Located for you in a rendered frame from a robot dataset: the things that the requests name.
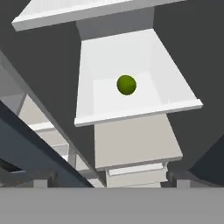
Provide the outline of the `white fridge drawer bin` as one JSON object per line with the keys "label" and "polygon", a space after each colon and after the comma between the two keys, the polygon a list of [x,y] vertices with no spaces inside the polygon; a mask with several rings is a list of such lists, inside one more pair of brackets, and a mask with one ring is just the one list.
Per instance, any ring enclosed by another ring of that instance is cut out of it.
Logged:
{"label": "white fridge drawer bin", "polygon": [[[135,79],[133,94],[118,91],[122,75]],[[202,106],[154,30],[81,42],[75,126]]]}

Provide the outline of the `small white fridge drawer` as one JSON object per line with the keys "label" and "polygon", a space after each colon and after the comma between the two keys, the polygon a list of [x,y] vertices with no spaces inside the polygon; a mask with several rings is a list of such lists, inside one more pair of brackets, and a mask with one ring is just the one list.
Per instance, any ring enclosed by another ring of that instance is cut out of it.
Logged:
{"label": "small white fridge drawer", "polygon": [[123,168],[107,168],[107,188],[123,188],[164,182],[167,180],[167,165],[167,162],[156,162]]}

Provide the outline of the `beige fridge drawer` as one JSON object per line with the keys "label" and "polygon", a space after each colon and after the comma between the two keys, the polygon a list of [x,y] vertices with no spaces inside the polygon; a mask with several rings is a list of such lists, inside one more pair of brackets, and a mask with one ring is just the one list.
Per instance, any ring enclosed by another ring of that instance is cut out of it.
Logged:
{"label": "beige fridge drawer", "polygon": [[167,115],[153,115],[94,126],[98,171],[178,161],[183,157]]}

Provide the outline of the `green lime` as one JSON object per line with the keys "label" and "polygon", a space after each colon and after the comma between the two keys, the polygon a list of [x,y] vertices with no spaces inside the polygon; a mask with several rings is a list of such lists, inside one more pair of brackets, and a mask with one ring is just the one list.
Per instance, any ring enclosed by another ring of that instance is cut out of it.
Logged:
{"label": "green lime", "polygon": [[116,86],[122,95],[131,95],[135,92],[137,83],[132,76],[122,75],[118,78]]}

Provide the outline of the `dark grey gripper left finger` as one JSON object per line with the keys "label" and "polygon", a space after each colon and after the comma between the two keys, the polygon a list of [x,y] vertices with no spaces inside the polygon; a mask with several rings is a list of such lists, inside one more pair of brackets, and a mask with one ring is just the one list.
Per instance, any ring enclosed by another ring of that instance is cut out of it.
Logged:
{"label": "dark grey gripper left finger", "polygon": [[57,173],[51,170],[13,171],[0,168],[0,187],[54,187]]}

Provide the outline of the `white fridge shelf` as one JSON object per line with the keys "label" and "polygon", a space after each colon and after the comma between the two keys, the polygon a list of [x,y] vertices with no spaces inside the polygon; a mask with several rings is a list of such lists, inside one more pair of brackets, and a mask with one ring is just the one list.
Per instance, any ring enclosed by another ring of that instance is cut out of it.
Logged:
{"label": "white fridge shelf", "polygon": [[11,24],[17,32],[185,0],[31,0]]}

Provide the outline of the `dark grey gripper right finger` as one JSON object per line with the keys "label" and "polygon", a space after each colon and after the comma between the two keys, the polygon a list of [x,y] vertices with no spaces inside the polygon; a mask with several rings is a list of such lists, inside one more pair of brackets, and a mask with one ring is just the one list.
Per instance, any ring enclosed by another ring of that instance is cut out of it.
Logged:
{"label": "dark grey gripper right finger", "polygon": [[167,179],[170,187],[179,189],[217,187],[215,184],[197,178],[189,171],[168,171]]}

